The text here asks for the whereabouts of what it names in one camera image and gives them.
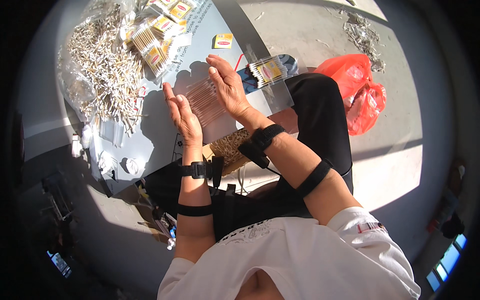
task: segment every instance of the concrete floor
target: concrete floor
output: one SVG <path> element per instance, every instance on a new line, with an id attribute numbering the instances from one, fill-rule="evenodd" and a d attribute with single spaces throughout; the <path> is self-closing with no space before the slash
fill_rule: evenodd
<path id="1" fill-rule="evenodd" d="M 368 17 L 385 44 L 380 48 L 385 74 L 374 73 L 373 79 L 386 88 L 386 108 L 369 132 L 350 139 L 354 196 L 385 224 L 412 262 L 429 237 L 425 228 L 439 200 L 454 145 L 450 81 L 429 27 L 401 1 L 357 1 L 357 9 L 344 0 L 269 0 L 262 4 L 239 0 L 271 54 L 296 48 L 308 67 L 327 58 L 358 53 L 341 29 L 347 18 L 339 15 L 340 20 L 331 14 L 337 15 L 337 2 Z M 263 17 L 255 21 L 261 12 Z M 96 271 L 153 299 L 173 252 L 138 224 L 144 219 L 125 203 L 135 201 L 138 195 L 107 198 L 99 192 L 98 182 L 91 180 L 88 162 L 72 160 L 69 146 L 28 160 L 24 191 L 33 189 L 38 178 L 56 166 L 77 170 L 71 178 L 79 187 L 72 195 L 80 218 L 76 234 Z M 246 165 L 244 187 L 248 192 L 273 180 L 277 180 L 273 173 Z M 222 186 L 227 183 L 235 183 L 240 192 L 236 173 L 222 180 Z"/>
<path id="2" fill-rule="evenodd" d="M 387 103 L 370 131 L 350 137 L 354 196 L 385 224 L 413 261 L 429 237 L 425 228 L 439 200 L 454 147 L 449 75 L 426 22 L 402 1 L 358 1 L 360 9 L 343 0 L 238 2 L 272 55 L 293 48 L 307 67 L 359 53 L 342 30 L 347 17 L 337 14 L 339 3 L 370 19 L 385 44 L 378 46 L 385 73 L 374 72 L 373 80 L 386 88 Z M 305 18 L 306 12 L 315 17 Z M 244 187 L 251 192 L 277 177 L 249 163 Z M 237 173 L 222 181 L 222 185 L 227 183 L 236 183 L 240 192 Z"/>

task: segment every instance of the red plastic bag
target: red plastic bag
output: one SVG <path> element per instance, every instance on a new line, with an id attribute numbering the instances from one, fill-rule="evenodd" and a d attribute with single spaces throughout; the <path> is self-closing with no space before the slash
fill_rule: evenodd
<path id="1" fill-rule="evenodd" d="M 365 54 L 347 54 L 324 61 L 314 71 L 331 77 L 338 84 L 349 135 L 367 132 L 385 108 L 385 88 L 373 83 L 371 66 Z"/>
<path id="2" fill-rule="evenodd" d="M 381 84 L 367 83 L 354 97 L 351 107 L 345 106 L 349 135 L 360 135 L 375 125 L 385 108 L 385 88 Z"/>

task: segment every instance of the white sleeve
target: white sleeve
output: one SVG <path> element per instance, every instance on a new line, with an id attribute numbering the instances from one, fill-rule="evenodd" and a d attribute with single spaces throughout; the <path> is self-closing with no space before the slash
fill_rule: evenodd
<path id="1" fill-rule="evenodd" d="M 166 299 L 170 291 L 172 291 L 180 279 L 182 279 L 194 265 L 195 264 L 188 259 L 180 257 L 174 258 L 160 283 L 157 299 Z"/>
<path id="2" fill-rule="evenodd" d="M 349 207 L 337 213 L 327 224 L 347 244 L 394 273 L 412 294 L 420 296 L 410 263 L 385 228 L 366 209 Z"/>

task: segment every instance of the black pants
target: black pants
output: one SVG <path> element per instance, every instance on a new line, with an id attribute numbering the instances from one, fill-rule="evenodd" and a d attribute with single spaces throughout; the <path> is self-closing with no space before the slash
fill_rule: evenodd
<path id="1" fill-rule="evenodd" d="M 353 193 L 352 158 L 342 97 L 330 77 L 306 73 L 285 80 L 298 115 L 298 140 L 321 158 L 328 159 Z M 181 159 L 148 175 L 145 188 L 160 207 L 177 215 Z M 278 216 L 310 214 L 295 190 L 280 177 L 276 187 L 261 199 L 235 194 L 225 197 L 219 190 L 212 196 L 216 240 L 238 228 Z"/>

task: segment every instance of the white shirt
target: white shirt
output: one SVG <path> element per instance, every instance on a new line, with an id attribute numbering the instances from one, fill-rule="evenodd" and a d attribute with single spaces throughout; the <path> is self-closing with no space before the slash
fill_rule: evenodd
<path id="1" fill-rule="evenodd" d="M 259 269 L 286 299 L 417 299 L 400 247 L 361 207 L 316 219 L 279 217 L 235 230 L 194 264 L 174 258 L 159 300 L 234 300 Z"/>

